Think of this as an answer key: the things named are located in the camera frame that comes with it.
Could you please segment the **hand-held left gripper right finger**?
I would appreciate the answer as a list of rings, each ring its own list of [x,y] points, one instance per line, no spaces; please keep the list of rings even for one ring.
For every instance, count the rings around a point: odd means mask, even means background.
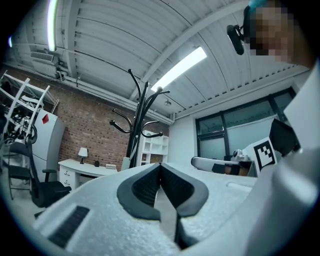
[[[163,163],[160,185],[176,211],[174,241],[185,249],[216,232],[244,202],[257,178]]]

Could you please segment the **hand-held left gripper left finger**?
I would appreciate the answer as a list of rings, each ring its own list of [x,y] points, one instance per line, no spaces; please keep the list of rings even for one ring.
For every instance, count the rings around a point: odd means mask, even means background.
[[[119,185],[156,164],[88,181],[48,207],[33,227],[57,246],[59,256],[174,256],[180,248],[160,221],[130,215],[117,197]]]

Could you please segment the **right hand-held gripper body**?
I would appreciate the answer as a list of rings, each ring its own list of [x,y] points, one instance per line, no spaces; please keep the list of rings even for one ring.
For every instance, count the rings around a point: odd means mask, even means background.
[[[233,152],[231,160],[217,160],[193,157],[191,165],[198,170],[217,174],[257,178],[261,170],[278,163],[275,150],[269,137]]]

